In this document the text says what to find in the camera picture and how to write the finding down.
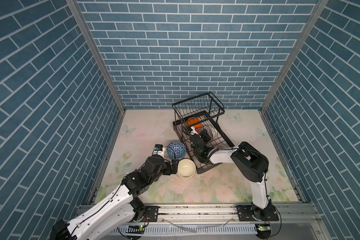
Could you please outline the orange patterned cream bowl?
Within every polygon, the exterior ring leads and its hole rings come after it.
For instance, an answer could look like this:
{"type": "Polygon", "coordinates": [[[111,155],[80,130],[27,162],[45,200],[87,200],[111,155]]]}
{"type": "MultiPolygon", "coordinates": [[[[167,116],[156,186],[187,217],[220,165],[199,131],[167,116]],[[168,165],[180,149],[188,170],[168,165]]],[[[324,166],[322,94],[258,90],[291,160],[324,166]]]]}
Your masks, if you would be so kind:
{"type": "Polygon", "coordinates": [[[196,165],[192,160],[183,159],[179,161],[177,175],[180,178],[189,179],[195,175],[196,171],[196,165]]]}

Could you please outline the orange plastic bowl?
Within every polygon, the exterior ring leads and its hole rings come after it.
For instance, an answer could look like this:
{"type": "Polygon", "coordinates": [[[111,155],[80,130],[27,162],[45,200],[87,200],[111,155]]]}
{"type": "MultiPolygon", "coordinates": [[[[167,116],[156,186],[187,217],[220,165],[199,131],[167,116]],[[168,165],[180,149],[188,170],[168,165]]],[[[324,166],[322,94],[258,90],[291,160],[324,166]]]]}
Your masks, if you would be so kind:
{"type": "Polygon", "coordinates": [[[201,128],[201,120],[197,117],[191,117],[188,118],[187,122],[186,122],[188,127],[193,127],[195,129],[201,128]]]}

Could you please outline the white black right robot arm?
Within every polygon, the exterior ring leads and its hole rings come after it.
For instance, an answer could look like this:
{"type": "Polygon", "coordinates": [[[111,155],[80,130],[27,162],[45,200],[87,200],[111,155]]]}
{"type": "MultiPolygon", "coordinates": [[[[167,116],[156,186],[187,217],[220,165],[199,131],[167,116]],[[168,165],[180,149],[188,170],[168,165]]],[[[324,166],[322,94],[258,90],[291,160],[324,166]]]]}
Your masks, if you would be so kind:
{"type": "Polygon", "coordinates": [[[251,211],[254,219],[267,221],[279,218],[276,207],[268,195],[267,172],[269,160],[247,142],[230,148],[209,147],[199,134],[190,134],[195,157],[202,164],[235,164],[242,175],[250,181],[252,190],[251,211]]]}

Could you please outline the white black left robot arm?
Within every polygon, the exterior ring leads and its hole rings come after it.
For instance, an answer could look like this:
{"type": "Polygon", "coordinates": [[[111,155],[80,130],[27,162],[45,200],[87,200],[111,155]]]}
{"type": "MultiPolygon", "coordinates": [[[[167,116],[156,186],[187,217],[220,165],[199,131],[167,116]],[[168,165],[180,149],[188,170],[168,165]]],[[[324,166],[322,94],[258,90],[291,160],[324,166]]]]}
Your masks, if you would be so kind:
{"type": "Polygon", "coordinates": [[[148,157],[137,170],[123,177],[121,184],[92,208],[69,221],[56,222],[50,233],[51,240],[100,240],[112,230],[132,220],[139,220],[145,205],[139,195],[162,175],[178,171],[179,160],[166,160],[160,155],[148,157]]]}

